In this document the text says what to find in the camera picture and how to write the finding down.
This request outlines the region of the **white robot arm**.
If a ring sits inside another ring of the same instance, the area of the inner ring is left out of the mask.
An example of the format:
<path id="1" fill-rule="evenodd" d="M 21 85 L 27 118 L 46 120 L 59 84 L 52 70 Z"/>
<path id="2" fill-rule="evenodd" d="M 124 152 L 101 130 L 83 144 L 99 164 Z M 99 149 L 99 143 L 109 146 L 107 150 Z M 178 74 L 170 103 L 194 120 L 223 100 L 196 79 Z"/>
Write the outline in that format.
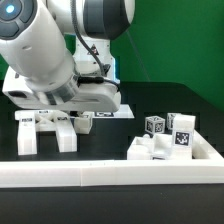
<path id="1" fill-rule="evenodd" d="M 134 12 L 135 0 L 0 0 L 3 93 L 25 109 L 117 111 L 109 45 Z"/>

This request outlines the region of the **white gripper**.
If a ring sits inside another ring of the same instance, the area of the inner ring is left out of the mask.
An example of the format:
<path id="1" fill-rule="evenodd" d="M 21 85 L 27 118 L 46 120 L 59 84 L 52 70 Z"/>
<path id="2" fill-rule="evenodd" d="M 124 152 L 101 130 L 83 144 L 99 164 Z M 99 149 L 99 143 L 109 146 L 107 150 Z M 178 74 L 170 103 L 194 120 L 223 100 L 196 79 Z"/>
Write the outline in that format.
<path id="1" fill-rule="evenodd" d="M 72 77 L 65 85 L 53 91 L 35 91 L 11 67 L 7 70 L 2 92 L 23 109 L 116 112 L 121 104 L 120 92 L 108 79 L 100 84 L 79 84 Z"/>

